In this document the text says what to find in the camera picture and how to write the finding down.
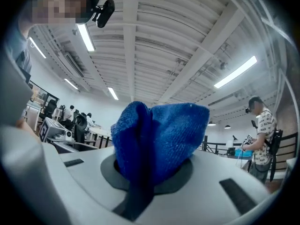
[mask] railing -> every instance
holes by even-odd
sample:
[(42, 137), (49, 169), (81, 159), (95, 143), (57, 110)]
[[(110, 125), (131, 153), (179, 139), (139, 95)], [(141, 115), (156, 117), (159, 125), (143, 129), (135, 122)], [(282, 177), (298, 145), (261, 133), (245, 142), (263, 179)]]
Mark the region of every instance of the railing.
[[(290, 158), (294, 158), (296, 156), (296, 142), (298, 139), (298, 133), (294, 133), (288, 136), (284, 136), (281, 138), (281, 146), (278, 149), (278, 153), (277, 153), (277, 162), (276, 162), (276, 171), (280, 171), (280, 170), (286, 170), (286, 165), (284, 167), (281, 167), (280, 164), (285, 163), (287, 159)], [(287, 145), (282, 145), (282, 143), (284, 141), (288, 141)], [(198, 147), (198, 150), (202, 150), (202, 151), (206, 151), (206, 152), (210, 152), (210, 153), (214, 153), (214, 154), (226, 154), (225, 153), (219, 153), (219, 151), (228, 151), (228, 149), (221, 149), (219, 147), (221, 146), (226, 146), (226, 143), (219, 143), (219, 142), (207, 142), (207, 136), (205, 136), (203, 143)], [(234, 147), (240, 147), (241, 143), (234, 143), (233, 144)], [(288, 148), (288, 147), (292, 147), (294, 146), (294, 149), (292, 151), (289, 152), (284, 152), (284, 149)], [(290, 155), (292, 154), (291, 157), (286, 157), (283, 160), (280, 160), (280, 158), (282, 156), (286, 156), (286, 155)]]

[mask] ceiling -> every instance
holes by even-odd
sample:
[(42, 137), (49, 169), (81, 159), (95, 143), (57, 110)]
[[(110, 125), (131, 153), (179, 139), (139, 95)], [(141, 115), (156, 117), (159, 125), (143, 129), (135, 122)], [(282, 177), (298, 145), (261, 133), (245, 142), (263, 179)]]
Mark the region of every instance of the ceiling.
[[(103, 29), (87, 23), (94, 52), (87, 51), (75, 25), (33, 29), (59, 77), (98, 96), (110, 96), (112, 87), (121, 101), (205, 105), (216, 122), (244, 115), (252, 95), (274, 105), (276, 61), (284, 58), (279, 38), (261, 20), (273, 16), (261, 0), (114, 1), (115, 12)], [(66, 69), (65, 52), (83, 78)], [(258, 62), (248, 71), (214, 87), (253, 55)]]

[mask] desk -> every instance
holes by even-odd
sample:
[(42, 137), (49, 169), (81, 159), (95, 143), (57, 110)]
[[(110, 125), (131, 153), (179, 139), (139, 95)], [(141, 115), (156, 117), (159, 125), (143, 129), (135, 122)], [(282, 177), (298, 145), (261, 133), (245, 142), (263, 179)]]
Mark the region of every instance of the desk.
[(54, 112), (53, 112), (53, 115), (52, 115), (53, 120), (58, 121), (58, 119), (59, 119), (60, 116), (61, 116), (61, 113), (62, 113), (62, 110), (59, 109), (59, 108), (56, 108), (56, 109), (54, 110)]
[(41, 112), (41, 107), (37, 103), (28, 102), (26, 110), (26, 122), (33, 131), (36, 131), (38, 125), (38, 116)]
[(110, 131), (108, 132), (108, 131), (106, 131), (104, 129), (101, 129), (99, 127), (90, 127), (89, 132), (90, 132), (90, 140), (92, 140), (94, 134), (99, 135), (101, 137), (99, 148), (101, 148), (102, 140), (103, 140), (104, 137), (106, 138), (105, 147), (108, 146), (108, 140), (111, 137)]

